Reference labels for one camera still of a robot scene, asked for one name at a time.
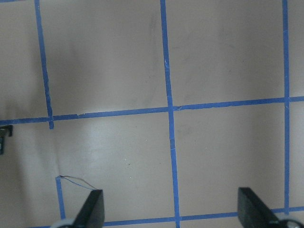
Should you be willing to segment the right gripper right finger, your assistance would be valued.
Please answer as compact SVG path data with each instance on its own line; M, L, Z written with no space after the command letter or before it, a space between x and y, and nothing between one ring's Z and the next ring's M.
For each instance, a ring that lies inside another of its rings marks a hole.
M249 187L240 187L237 193L237 216L242 227L283 227L279 218Z

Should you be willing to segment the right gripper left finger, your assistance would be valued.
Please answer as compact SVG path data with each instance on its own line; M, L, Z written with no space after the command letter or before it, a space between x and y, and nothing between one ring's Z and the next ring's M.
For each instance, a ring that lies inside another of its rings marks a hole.
M102 228L105 206L102 190L92 190L72 223L73 228Z

